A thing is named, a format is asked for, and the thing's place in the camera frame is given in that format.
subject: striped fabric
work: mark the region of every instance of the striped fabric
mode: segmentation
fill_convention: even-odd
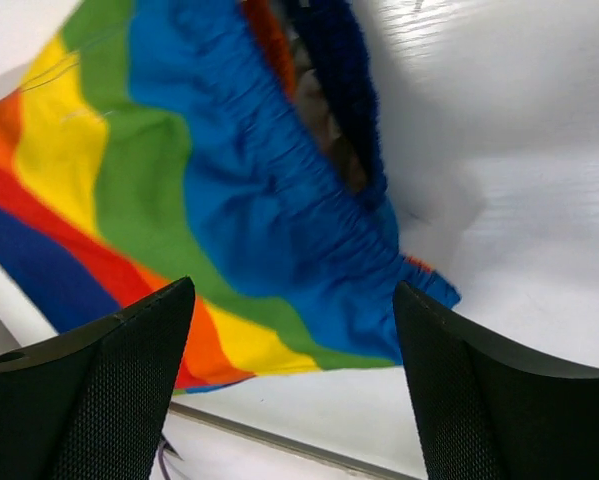
[[[0,264],[59,332],[191,276],[187,391],[400,363],[395,285],[459,297],[382,205],[343,188],[234,0],[85,0],[0,101]]]

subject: white table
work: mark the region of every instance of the white table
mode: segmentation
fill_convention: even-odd
[[[2,4],[17,5],[28,31],[32,15],[34,28],[46,21],[49,33],[67,11],[62,0],[45,0],[46,12]],[[599,0],[355,0],[354,7],[383,100],[404,248],[460,286],[461,313],[599,366]],[[19,30],[9,22],[4,29]],[[2,38],[4,51],[15,52]],[[15,338],[49,334],[34,309],[12,311],[16,295],[4,288],[0,317]],[[424,476],[399,369],[257,379],[178,401]]]

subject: purple wire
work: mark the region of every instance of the purple wire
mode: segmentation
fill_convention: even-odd
[[[159,469],[161,470],[161,475],[164,480],[172,480],[170,474],[168,473],[168,469],[166,468],[166,462],[164,460],[165,455],[166,442],[159,442],[159,449],[157,450],[157,461],[159,462]]]

